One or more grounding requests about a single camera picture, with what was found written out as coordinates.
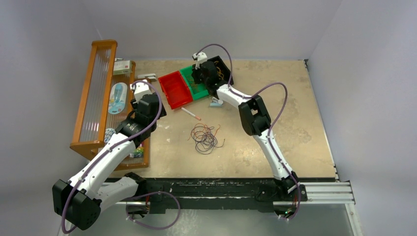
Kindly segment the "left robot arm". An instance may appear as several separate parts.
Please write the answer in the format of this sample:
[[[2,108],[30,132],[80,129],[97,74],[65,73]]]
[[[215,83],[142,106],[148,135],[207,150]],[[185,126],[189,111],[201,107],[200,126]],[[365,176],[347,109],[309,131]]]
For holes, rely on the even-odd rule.
[[[61,216],[61,231],[88,229],[104,209],[98,197],[102,183],[120,162],[156,129],[166,115],[157,92],[138,99],[135,109],[116,128],[105,147],[81,171],[67,181],[59,179],[52,187],[54,211]]]

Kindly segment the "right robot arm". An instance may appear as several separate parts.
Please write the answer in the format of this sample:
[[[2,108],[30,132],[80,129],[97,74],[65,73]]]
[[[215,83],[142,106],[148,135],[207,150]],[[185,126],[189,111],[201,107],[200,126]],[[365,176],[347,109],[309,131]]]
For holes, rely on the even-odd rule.
[[[296,173],[283,157],[273,135],[273,125],[266,105],[259,92],[252,96],[234,89],[218,76],[212,61],[192,66],[192,77],[197,84],[203,84],[209,94],[238,109],[245,133],[255,139],[266,157],[274,177],[277,196],[290,199],[295,193],[301,194]]]

